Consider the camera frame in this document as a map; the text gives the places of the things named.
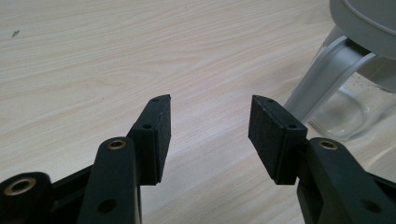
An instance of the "round hole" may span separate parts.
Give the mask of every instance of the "round hole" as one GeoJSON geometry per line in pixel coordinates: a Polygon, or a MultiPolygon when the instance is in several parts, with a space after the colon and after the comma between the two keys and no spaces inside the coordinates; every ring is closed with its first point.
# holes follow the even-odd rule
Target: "round hole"
{"type": "Polygon", "coordinates": [[[378,204],[376,204],[370,200],[363,199],[363,200],[361,200],[361,204],[363,205],[363,207],[365,207],[367,210],[369,210],[372,213],[381,213],[382,212],[382,208],[378,204]]]}
{"type": "Polygon", "coordinates": [[[120,148],[125,147],[125,145],[126,145],[126,142],[125,142],[125,141],[122,141],[122,140],[115,140],[115,141],[112,141],[111,143],[109,143],[109,144],[107,145],[107,148],[108,148],[108,149],[120,149],[120,148]]]}
{"type": "Polygon", "coordinates": [[[14,181],[8,187],[4,189],[4,194],[7,196],[15,196],[22,194],[35,185],[35,179],[32,177],[24,177],[17,181],[14,181]]]}
{"type": "Polygon", "coordinates": [[[114,210],[117,207],[117,201],[114,199],[108,199],[101,202],[98,206],[98,211],[100,213],[106,214],[114,210]]]}
{"type": "Polygon", "coordinates": [[[320,141],[319,145],[326,149],[337,149],[338,148],[338,146],[335,143],[332,143],[330,141],[320,141]]]}

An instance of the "light wood surface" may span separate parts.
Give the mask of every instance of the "light wood surface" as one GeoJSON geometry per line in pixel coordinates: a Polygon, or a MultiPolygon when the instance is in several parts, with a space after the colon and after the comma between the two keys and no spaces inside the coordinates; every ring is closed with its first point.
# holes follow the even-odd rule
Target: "light wood surface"
{"type": "MultiPolygon", "coordinates": [[[[0,180],[92,164],[170,93],[173,136],[163,182],[142,188],[144,223],[301,223],[296,188],[276,186],[248,140],[250,100],[284,104],[332,26],[327,0],[0,0],[0,180]]],[[[392,181],[395,123],[345,142],[392,181]]]]}

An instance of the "gray plastic handle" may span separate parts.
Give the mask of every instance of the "gray plastic handle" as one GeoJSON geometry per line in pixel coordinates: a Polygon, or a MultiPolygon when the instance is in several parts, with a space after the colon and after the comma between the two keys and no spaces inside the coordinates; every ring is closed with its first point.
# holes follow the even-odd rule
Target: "gray plastic handle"
{"type": "Polygon", "coordinates": [[[300,122],[307,122],[352,74],[375,57],[342,35],[314,60],[285,108],[300,122]]]}

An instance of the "wooden table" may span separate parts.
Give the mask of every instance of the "wooden table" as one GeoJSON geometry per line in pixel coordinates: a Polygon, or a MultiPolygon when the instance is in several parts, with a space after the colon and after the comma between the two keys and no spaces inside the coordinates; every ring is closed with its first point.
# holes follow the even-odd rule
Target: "wooden table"
{"type": "MultiPolygon", "coordinates": [[[[144,223],[303,222],[296,188],[276,186],[248,140],[250,100],[284,104],[332,27],[327,0],[1,0],[0,180],[92,164],[170,93],[173,136],[163,182],[142,188],[144,223]]],[[[345,142],[393,181],[395,123],[345,142]]]]}

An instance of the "wood grain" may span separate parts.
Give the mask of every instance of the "wood grain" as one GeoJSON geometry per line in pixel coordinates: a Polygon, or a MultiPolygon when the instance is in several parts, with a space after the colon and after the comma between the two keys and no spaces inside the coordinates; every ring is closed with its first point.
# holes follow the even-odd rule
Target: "wood grain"
{"type": "MultiPolygon", "coordinates": [[[[173,137],[163,182],[142,188],[144,223],[303,222],[295,187],[275,186],[248,141],[250,99],[285,103],[332,27],[325,0],[1,0],[0,180],[92,164],[170,93],[173,137]]],[[[345,144],[396,181],[396,118],[381,122],[345,144]]]]}

